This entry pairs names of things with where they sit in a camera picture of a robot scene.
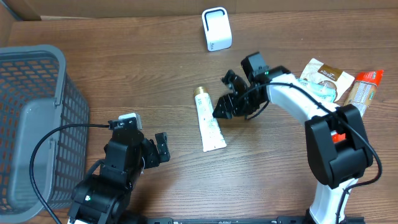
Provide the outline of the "white Pantene tube gold cap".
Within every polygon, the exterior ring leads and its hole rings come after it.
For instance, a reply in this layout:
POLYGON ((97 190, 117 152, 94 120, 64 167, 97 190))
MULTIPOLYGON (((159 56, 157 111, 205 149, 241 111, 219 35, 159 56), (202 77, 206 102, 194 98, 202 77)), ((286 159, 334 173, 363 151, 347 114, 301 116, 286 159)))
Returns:
POLYGON ((194 100, 197 107, 198 124, 200 128, 203 151, 213 151, 227 146, 217 120, 213 117, 213 105, 205 87, 194 90, 194 100))

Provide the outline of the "teal snack packet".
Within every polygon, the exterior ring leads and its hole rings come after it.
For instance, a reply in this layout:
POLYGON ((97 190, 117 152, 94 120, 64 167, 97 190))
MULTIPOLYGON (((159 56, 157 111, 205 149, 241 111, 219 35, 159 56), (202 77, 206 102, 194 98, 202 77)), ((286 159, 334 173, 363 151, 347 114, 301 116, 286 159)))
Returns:
POLYGON ((320 99, 326 102, 333 103, 336 98, 336 91, 334 89, 319 85, 304 79, 298 78, 297 81, 308 88, 312 93, 317 95, 320 99))

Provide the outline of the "beige dried fruit pouch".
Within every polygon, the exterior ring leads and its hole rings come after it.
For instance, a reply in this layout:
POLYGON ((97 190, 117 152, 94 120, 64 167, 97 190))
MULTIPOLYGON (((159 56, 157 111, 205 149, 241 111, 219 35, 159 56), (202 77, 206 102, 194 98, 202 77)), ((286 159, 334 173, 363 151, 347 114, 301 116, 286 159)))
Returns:
POLYGON ((312 58, 305 66, 300 78, 334 89, 336 91, 334 102, 341 98, 354 81, 354 76, 320 62, 315 58, 312 58))

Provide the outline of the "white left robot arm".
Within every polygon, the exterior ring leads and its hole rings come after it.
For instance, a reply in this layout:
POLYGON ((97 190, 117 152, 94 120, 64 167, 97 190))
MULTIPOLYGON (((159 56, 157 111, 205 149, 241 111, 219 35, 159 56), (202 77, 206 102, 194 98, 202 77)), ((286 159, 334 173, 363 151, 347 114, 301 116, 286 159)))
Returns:
POLYGON ((170 160, 167 133, 144 137, 135 117, 110 120, 105 158, 96 161, 72 192, 69 223, 119 223, 144 169, 170 160))

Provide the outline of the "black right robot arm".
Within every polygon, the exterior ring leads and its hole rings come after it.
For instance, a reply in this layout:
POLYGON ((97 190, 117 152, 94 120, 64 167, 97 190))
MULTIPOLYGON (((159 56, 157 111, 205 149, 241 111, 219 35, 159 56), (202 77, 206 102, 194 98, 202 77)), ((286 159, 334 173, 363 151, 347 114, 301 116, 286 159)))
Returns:
POLYGON ((318 181, 303 223, 364 223, 344 214, 351 190, 373 164, 359 110, 321 102, 290 70, 269 68, 259 52, 248 55, 241 66, 246 78, 228 70, 221 79, 231 93, 219 98, 213 117, 252 119, 269 103, 284 109, 305 128, 307 160, 318 181))

